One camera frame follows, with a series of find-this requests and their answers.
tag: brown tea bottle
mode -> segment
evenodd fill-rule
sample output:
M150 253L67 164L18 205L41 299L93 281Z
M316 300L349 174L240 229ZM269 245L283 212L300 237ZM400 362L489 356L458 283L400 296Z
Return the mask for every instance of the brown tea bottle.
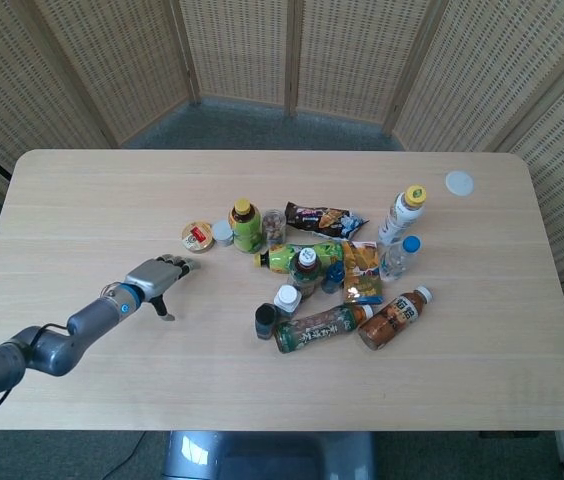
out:
M377 350L398 333L415 322L424 305L433 300L431 291L419 286L413 292L403 293L363 324L358 333L367 347Z

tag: wooden table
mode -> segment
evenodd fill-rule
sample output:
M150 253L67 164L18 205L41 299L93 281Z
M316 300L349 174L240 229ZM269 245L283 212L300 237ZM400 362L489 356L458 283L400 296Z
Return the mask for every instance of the wooden table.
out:
M445 187L456 169L475 178L469 197ZM424 284L435 300L383 350L352 334L280 354L253 318L285 277L215 246L165 295L176 322L144 306L66 377L28 371L0 429L564 429L564 300L528 171L506 154L30 152L0 218L0 342L64 323L147 258L188 254L183 226L238 197L351 208L371 220L356 239L375 240L413 182L428 191L423 248L384 294ZM300 316L339 303L320 291Z

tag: yellow bottle cap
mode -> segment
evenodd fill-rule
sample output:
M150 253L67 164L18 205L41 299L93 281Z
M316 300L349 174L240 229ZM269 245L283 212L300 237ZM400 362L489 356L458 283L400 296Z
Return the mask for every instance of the yellow bottle cap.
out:
M422 185L411 185L406 189L404 199L412 207L419 207L426 200L426 190Z
M249 210L251 210L251 202L248 198L238 198L237 202L235 202L235 205L233 206L236 213L240 215L246 215L249 213Z

